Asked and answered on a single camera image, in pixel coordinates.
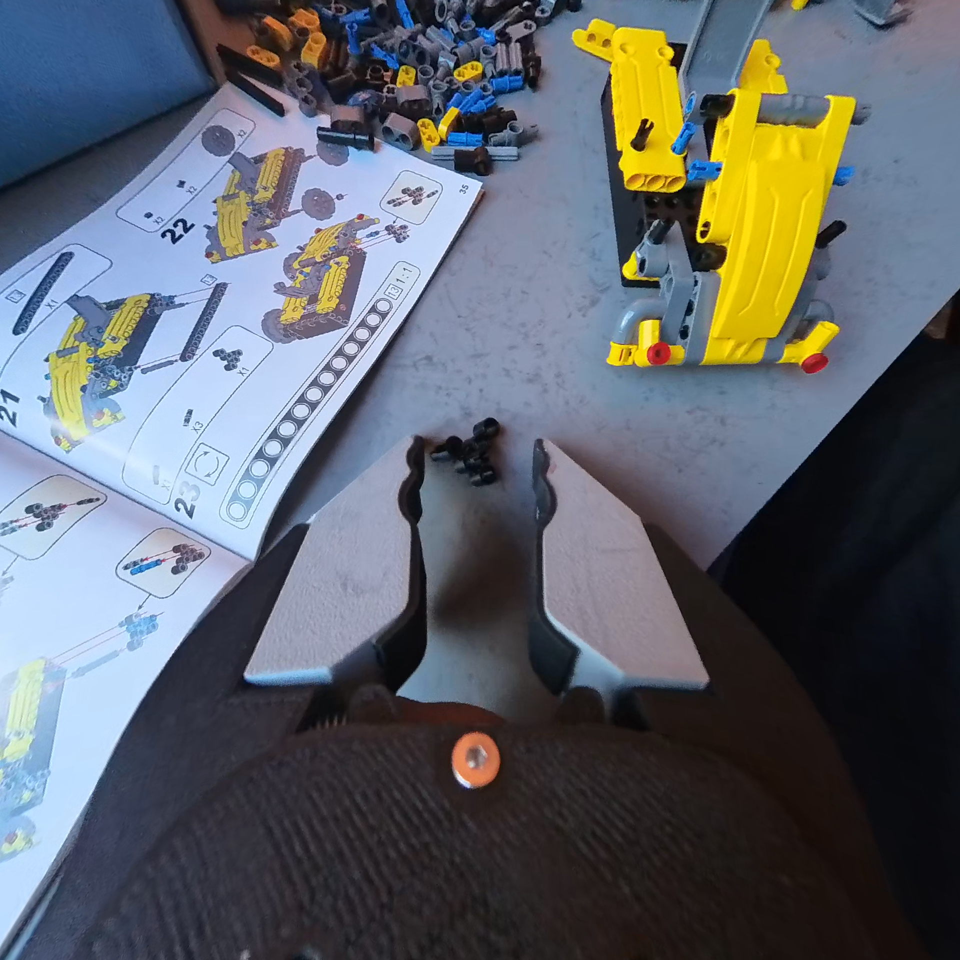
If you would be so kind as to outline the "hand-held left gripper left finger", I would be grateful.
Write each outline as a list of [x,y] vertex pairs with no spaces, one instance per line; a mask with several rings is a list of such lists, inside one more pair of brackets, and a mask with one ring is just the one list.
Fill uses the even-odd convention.
[[245,668],[259,687],[399,689],[426,653],[425,442],[403,438],[310,521]]

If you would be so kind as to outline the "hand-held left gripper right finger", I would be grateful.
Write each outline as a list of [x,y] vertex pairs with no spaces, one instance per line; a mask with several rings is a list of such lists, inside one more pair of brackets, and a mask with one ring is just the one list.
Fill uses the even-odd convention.
[[556,443],[534,442],[529,654],[547,690],[703,691],[710,675],[641,518]]

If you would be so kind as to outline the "black brick connector assembly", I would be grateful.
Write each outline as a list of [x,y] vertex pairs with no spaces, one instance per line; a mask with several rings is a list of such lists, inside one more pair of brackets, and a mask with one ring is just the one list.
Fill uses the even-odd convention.
[[491,460],[491,449],[501,424],[489,416],[474,424],[469,436],[451,435],[436,444],[429,453],[434,463],[450,463],[457,474],[465,476],[471,486],[484,487],[497,482],[498,474]]

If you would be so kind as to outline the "yellow grey brick vehicle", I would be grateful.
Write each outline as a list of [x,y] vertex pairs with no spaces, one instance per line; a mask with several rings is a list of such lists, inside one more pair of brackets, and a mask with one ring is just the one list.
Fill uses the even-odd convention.
[[791,93],[760,37],[770,2],[703,2],[690,39],[593,19],[574,45],[601,96],[621,282],[636,291],[606,364],[828,365],[839,333],[816,296],[846,222],[822,224],[855,98]]

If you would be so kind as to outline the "pile of mixed brick parts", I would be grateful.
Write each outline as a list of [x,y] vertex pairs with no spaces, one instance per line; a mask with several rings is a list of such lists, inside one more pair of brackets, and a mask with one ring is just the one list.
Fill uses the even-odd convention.
[[376,141],[476,176],[513,162],[539,129],[504,99],[535,92],[540,32],[576,1],[218,1],[246,22],[225,77],[277,116],[282,94],[319,119],[314,153],[342,165]]

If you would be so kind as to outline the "grey desk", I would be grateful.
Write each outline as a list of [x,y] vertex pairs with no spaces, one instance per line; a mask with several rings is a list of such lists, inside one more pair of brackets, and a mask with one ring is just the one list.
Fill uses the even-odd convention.
[[522,111],[539,139],[485,196],[413,316],[314,446],[268,544],[307,520],[406,435],[443,439],[497,417],[500,480],[471,489],[428,469],[421,525],[429,646],[406,685],[514,721],[550,697],[526,653],[535,438],[550,439],[707,567],[885,372],[958,287],[958,2],[913,2],[889,30],[850,2],[777,6],[768,37],[790,90],[852,95],[856,168],[828,216],[848,229],[822,286],[841,333],[824,372],[605,363],[636,293],[615,276],[598,97],[607,69],[576,50],[591,18],[690,35],[688,2],[584,2],[544,32],[543,88]]

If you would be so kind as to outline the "person's dark clothing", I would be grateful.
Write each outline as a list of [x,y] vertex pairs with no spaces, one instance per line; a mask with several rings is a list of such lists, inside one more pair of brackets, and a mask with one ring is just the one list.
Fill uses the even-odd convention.
[[959,950],[958,294],[711,572],[838,743],[932,958]]

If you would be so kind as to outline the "white instruction booklet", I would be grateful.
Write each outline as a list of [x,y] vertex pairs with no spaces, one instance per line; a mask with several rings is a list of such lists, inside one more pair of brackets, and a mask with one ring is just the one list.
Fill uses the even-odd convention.
[[319,125],[227,84],[2,275],[2,947],[483,196]]

